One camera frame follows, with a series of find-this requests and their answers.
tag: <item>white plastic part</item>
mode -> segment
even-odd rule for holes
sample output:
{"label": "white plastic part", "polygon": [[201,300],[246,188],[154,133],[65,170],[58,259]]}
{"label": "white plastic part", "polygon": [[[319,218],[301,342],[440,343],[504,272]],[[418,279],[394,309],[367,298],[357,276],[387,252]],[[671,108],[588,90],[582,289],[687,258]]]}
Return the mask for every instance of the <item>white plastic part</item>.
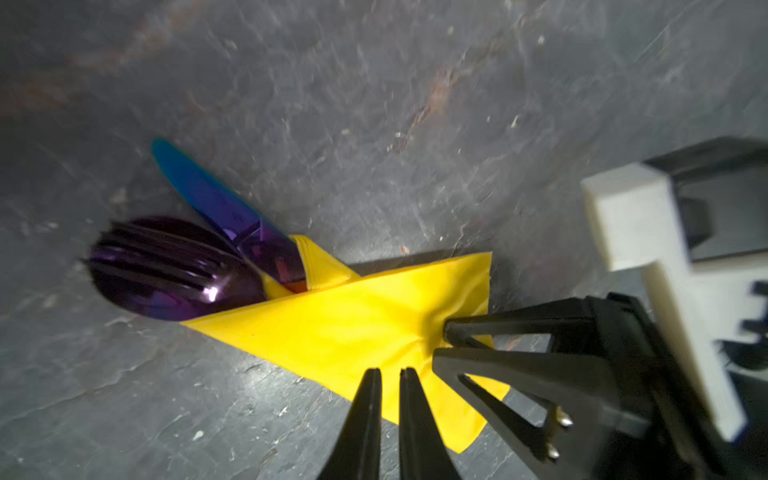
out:
{"label": "white plastic part", "polygon": [[765,299],[751,294],[768,278],[768,253],[691,263],[670,178],[630,164],[581,182],[594,242],[610,271],[640,268],[657,325],[727,441],[746,424],[718,359],[719,341],[755,342],[740,328],[759,319]]}

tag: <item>blue knife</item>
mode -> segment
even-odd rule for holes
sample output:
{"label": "blue knife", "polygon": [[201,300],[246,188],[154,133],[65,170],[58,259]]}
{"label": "blue knife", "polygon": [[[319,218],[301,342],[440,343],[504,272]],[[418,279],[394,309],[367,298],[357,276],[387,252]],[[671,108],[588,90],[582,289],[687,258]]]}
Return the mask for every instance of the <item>blue knife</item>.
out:
{"label": "blue knife", "polygon": [[288,290],[306,292],[306,272],[293,240],[166,140],[152,142],[152,153],[176,191],[244,259]]}

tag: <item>iridescent knife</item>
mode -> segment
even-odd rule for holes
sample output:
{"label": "iridescent knife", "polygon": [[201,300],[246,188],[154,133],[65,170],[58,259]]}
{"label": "iridescent knife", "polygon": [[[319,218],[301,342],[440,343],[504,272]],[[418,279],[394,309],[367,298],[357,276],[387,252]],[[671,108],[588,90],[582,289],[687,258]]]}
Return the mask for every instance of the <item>iridescent knife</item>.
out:
{"label": "iridescent knife", "polygon": [[306,292],[306,272],[296,244],[167,141],[152,142],[165,177],[209,225],[288,290]]}

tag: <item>utensil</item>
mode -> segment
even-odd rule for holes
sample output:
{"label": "utensil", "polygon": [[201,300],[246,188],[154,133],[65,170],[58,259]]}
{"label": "utensil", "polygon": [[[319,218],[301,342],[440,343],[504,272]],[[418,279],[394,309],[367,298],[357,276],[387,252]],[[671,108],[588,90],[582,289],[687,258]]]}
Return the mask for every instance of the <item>utensil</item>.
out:
{"label": "utensil", "polygon": [[115,305],[181,321],[266,300],[261,278],[214,233],[169,217],[112,222],[85,260]]}
{"label": "utensil", "polygon": [[288,290],[306,292],[299,248],[287,235],[167,141],[155,140],[152,153],[174,188],[246,261]]}

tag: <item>knife blade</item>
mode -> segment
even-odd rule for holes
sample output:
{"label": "knife blade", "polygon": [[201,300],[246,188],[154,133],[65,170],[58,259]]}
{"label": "knife blade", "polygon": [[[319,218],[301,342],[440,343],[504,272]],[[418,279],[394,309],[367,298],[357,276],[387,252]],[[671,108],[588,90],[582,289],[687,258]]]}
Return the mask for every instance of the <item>knife blade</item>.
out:
{"label": "knife blade", "polygon": [[245,260],[288,290],[306,292],[306,272],[293,240],[168,141],[152,142],[152,153],[176,191]]}

